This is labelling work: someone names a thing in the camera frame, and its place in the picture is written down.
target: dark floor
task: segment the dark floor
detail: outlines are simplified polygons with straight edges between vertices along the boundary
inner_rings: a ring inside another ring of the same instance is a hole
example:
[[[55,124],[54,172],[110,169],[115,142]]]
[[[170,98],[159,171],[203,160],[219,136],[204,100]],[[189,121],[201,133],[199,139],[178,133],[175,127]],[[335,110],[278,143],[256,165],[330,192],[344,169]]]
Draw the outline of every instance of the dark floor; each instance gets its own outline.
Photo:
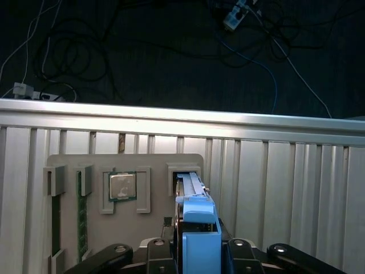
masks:
[[[273,1],[259,0],[262,11],[275,17],[277,10]],[[285,15],[297,18],[301,24],[322,22],[333,18],[340,3],[344,1],[290,1],[277,0]],[[346,0],[340,15],[354,10],[364,10],[361,0]],[[2,43],[0,62],[26,39],[29,22],[37,15],[40,0],[2,1]],[[46,0],[45,7],[56,1]],[[113,1],[63,0],[58,21],[69,17],[83,18],[99,33],[107,26],[116,7]],[[337,21],[331,37],[323,49],[292,49],[290,58],[308,84],[327,104],[334,118],[365,115],[365,83],[363,64],[365,57],[365,17],[362,11]],[[33,70],[33,61],[40,44],[51,27],[55,9],[39,21],[34,38],[29,42],[30,59],[25,83],[41,90],[46,83],[40,81]],[[253,17],[245,18],[248,25],[256,23]],[[108,103],[151,107],[190,108],[199,110],[253,112],[270,114],[274,102],[274,83],[270,74],[262,67],[250,64],[243,68],[230,68],[218,60],[203,60],[183,56],[131,38],[172,46],[178,50],[195,54],[217,54],[212,16],[201,2],[169,3],[162,9],[139,7],[126,9],[111,30],[105,48],[110,59],[115,86],[123,96],[108,99]],[[296,45],[320,45],[330,31],[331,24],[308,27],[295,40]],[[79,25],[70,28],[87,32]],[[257,31],[241,28],[227,38],[232,47],[240,48],[252,40],[262,37]],[[55,59],[61,49],[54,52]],[[103,72],[103,60],[92,52],[85,75],[95,76]],[[46,71],[54,71],[52,52],[46,62]],[[288,62],[275,62],[265,46],[257,57],[275,76],[278,83],[278,100],[275,114],[326,117],[324,107],[296,76]],[[240,64],[240,57],[229,58],[231,63]],[[5,66],[0,83],[0,94],[5,93],[14,82],[21,82],[26,63],[25,47],[16,53]],[[81,102],[105,102],[103,97],[112,98],[110,79],[98,82],[82,82],[71,77],[57,78],[80,89]],[[93,92],[84,87],[93,88]],[[102,91],[104,96],[95,90]],[[64,87],[54,87],[60,94]],[[65,95],[72,99],[72,94]]]

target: green circuit board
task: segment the green circuit board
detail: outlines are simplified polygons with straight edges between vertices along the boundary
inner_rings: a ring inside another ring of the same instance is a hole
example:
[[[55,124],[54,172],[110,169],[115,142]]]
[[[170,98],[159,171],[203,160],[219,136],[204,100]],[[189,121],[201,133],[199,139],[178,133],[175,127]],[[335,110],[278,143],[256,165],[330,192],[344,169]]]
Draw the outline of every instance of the green circuit board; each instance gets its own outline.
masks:
[[[77,172],[76,195],[78,200],[78,262],[87,251],[87,199],[81,194],[82,174]]]

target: gray mounting board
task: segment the gray mounting board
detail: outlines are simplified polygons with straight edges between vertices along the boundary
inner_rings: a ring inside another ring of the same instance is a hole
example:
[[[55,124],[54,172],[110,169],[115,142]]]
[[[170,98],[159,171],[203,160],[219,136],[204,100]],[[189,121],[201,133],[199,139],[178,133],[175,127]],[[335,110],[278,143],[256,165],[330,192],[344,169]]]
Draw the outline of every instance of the gray mounting board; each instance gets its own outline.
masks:
[[[61,269],[69,269],[79,260],[78,182],[87,198],[86,253],[90,256],[110,244],[124,243],[135,250],[143,239],[159,237],[164,216],[175,214],[171,173],[185,168],[202,175],[201,155],[51,155],[44,179],[51,188],[49,193],[60,195],[60,232],[52,232],[52,236],[60,237],[60,248],[65,251]],[[109,172],[136,172],[135,200],[109,201]]]

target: cpu chip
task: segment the cpu chip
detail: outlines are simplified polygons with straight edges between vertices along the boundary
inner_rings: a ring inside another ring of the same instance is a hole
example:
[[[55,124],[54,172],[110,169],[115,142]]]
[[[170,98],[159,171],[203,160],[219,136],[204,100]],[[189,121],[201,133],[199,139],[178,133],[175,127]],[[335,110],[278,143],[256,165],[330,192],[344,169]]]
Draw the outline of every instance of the cpu chip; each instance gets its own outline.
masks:
[[[136,174],[121,172],[109,174],[109,200],[118,201],[136,197]]]

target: blue plastic part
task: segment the blue plastic part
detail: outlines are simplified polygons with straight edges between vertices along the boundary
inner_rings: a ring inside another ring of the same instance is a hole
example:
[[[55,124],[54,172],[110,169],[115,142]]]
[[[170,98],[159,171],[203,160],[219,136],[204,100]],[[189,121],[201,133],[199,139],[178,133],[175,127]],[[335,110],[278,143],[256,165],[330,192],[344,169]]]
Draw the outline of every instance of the blue plastic part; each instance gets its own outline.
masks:
[[[221,273],[222,232],[213,204],[217,231],[182,233],[183,274]]]
[[[177,203],[183,204],[182,219],[190,223],[215,223],[214,202],[205,193],[204,185],[195,172],[178,174],[184,185],[184,197],[176,197]]]
[[[214,224],[214,203],[212,201],[184,201],[183,220],[190,223]]]

